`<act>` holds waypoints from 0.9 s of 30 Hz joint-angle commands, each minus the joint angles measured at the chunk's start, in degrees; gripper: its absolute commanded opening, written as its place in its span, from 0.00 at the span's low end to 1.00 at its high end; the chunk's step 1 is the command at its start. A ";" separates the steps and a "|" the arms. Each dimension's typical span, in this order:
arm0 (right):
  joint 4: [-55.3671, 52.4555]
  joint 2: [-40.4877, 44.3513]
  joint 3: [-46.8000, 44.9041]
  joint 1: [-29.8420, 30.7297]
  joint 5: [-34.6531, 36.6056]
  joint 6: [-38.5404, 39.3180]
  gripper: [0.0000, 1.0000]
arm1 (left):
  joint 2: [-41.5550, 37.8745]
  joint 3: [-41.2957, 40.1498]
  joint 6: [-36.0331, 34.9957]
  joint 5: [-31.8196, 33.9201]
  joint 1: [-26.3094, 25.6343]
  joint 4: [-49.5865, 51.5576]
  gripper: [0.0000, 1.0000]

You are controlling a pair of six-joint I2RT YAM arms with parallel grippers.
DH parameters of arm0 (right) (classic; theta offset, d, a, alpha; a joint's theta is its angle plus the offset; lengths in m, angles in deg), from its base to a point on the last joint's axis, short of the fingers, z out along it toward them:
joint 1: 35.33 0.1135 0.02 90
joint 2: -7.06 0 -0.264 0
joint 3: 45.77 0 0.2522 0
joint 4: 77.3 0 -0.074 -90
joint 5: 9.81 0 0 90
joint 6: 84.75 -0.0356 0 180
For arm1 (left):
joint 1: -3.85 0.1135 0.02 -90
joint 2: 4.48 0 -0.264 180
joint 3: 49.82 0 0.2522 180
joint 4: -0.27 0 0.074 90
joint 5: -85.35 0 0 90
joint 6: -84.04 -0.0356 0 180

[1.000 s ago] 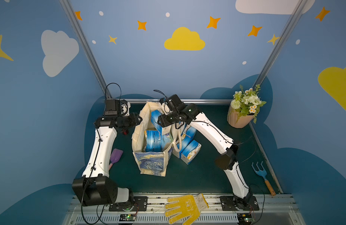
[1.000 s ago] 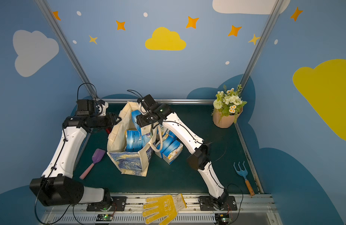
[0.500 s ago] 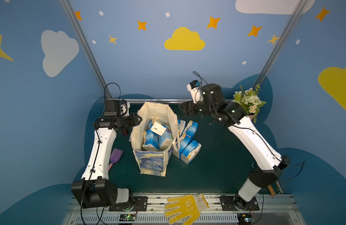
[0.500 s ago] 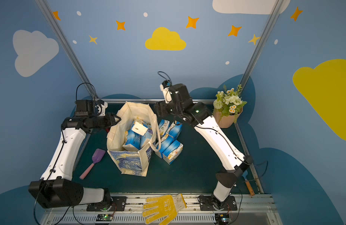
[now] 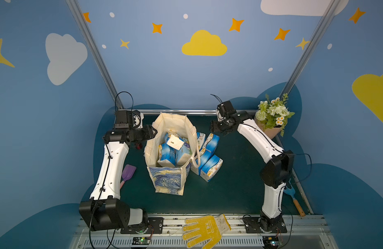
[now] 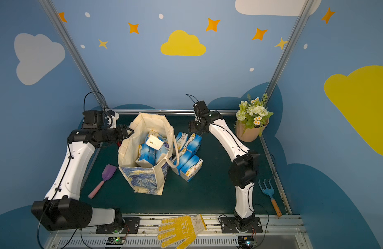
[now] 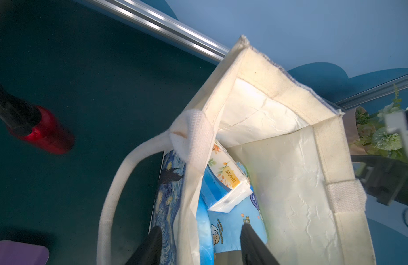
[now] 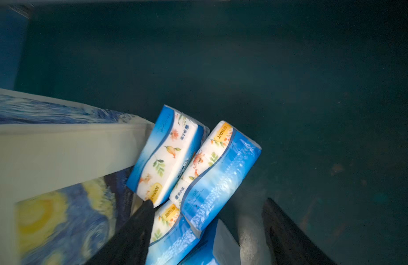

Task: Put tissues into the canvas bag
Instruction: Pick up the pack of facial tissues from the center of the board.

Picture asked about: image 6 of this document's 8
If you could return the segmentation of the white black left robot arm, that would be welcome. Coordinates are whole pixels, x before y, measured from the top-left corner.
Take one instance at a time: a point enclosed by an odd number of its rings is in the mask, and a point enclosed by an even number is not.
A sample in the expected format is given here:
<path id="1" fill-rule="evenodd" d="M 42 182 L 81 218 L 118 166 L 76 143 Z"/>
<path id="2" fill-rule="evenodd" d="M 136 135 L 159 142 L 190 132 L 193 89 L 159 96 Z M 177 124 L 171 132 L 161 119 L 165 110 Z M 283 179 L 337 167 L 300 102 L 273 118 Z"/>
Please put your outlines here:
<path id="1" fill-rule="evenodd" d="M 124 226 L 119 209 L 93 208 L 80 201 L 82 181 L 96 148 L 101 143 L 117 143 L 132 136 L 126 125 L 108 129 L 73 130 L 67 138 L 66 157 L 42 201 L 31 212 L 48 231 L 81 229 L 101 225 Z"/>

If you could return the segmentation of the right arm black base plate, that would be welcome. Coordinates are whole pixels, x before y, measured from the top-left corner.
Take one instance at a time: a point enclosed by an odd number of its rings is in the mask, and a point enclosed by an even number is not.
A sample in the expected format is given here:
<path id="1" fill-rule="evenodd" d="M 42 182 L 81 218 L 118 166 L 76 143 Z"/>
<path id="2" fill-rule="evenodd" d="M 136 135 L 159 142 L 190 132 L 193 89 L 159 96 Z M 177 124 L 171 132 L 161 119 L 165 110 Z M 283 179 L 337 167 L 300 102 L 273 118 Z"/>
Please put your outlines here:
<path id="1" fill-rule="evenodd" d="M 246 231 L 239 231 L 237 229 L 234 216 L 221 215 L 218 217 L 218 221 L 222 233 L 263 233 L 261 220 L 258 217 L 250 225 L 247 225 Z"/>

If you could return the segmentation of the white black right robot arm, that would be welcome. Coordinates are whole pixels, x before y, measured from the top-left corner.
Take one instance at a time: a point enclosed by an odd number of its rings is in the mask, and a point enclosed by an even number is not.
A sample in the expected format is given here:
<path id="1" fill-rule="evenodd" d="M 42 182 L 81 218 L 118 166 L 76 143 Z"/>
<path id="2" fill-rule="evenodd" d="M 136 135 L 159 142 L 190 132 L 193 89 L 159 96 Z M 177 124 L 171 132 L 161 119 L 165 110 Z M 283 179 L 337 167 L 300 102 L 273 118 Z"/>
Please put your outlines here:
<path id="1" fill-rule="evenodd" d="M 189 122 L 189 130 L 196 134 L 212 134 L 229 155 L 232 164 L 228 175 L 236 190 L 235 225 L 239 232 L 247 232 L 255 221 L 253 190 L 259 155 L 241 143 L 217 111 L 195 117 Z"/>

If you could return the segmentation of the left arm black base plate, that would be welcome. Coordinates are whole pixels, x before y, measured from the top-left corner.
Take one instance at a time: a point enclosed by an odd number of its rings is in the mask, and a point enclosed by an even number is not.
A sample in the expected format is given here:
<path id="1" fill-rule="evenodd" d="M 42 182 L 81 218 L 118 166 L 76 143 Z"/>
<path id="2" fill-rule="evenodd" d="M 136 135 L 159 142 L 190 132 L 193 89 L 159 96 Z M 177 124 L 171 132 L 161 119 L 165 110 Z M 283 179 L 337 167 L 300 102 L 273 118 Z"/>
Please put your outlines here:
<path id="1" fill-rule="evenodd" d="M 123 217 L 121 224 L 100 225 L 96 229 L 96 234 L 137 234 L 140 225 L 139 217 Z"/>

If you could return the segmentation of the teal cartoon tissue pack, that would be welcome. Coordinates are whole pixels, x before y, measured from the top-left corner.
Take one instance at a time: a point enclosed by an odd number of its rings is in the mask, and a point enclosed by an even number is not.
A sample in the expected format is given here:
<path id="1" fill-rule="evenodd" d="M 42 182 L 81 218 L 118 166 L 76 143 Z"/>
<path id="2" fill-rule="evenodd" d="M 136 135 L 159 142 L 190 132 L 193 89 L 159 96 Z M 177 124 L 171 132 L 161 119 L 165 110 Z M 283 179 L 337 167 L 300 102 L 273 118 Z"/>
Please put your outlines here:
<path id="1" fill-rule="evenodd" d="M 168 142 L 164 142 L 161 148 L 156 152 L 155 165 L 159 164 L 165 158 L 169 151 Z"/>

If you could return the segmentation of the blue white tissue pack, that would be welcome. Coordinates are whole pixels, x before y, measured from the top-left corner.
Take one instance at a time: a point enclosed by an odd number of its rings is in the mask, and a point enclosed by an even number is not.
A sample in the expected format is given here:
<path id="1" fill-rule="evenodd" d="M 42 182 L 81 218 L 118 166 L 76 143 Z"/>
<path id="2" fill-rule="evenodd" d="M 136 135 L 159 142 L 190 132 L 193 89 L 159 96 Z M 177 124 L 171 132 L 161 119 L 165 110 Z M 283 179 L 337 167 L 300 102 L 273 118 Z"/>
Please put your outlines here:
<path id="1" fill-rule="evenodd" d="M 188 140 L 188 134 L 184 132 L 179 132 L 176 137 L 176 149 L 177 151 L 181 151 L 184 148 L 184 145 L 186 144 Z"/>
<path id="2" fill-rule="evenodd" d="M 180 169 L 181 177 L 189 182 L 201 169 L 203 160 L 197 155 L 191 157 Z"/>
<path id="3" fill-rule="evenodd" d="M 138 159 L 136 164 L 143 168 L 152 168 L 155 166 L 156 150 L 150 148 L 146 144 L 138 147 Z"/>
<path id="4" fill-rule="evenodd" d="M 192 158 L 193 153 L 188 150 L 187 148 L 183 148 L 179 152 L 179 162 L 177 161 L 177 158 L 175 157 L 172 161 L 174 165 L 178 165 L 176 168 L 172 168 L 172 170 L 177 174 L 180 175 L 181 168 Z"/>
<path id="5" fill-rule="evenodd" d="M 145 138 L 145 144 L 154 150 L 160 150 L 165 142 L 165 139 L 162 135 L 154 130 L 148 131 L 148 134 Z"/>
<path id="6" fill-rule="evenodd" d="M 202 137 L 200 135 L 192 133 L 187 142 L 185 143 L 184 147 L 187 150 L 189 150 L 193 155 L 195 155 L 201 146 L 201 142 Z"/>

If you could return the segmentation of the cream canvas tote bag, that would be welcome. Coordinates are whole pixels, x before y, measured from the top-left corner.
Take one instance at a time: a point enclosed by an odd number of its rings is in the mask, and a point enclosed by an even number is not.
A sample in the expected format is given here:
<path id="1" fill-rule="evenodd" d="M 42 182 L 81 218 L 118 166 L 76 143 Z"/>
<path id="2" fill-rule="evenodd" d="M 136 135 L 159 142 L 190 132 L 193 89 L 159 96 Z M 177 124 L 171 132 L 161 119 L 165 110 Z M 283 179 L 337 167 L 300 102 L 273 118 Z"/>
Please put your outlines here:
<path id="1" fill-rule="evenodd" d="M 168 170 L 180 163 L 174 128 L 164 115 L 146 113 L 129 127 L 134 134 L 118 150 L 119 170 L 136 193 L 160 196 Z"/>

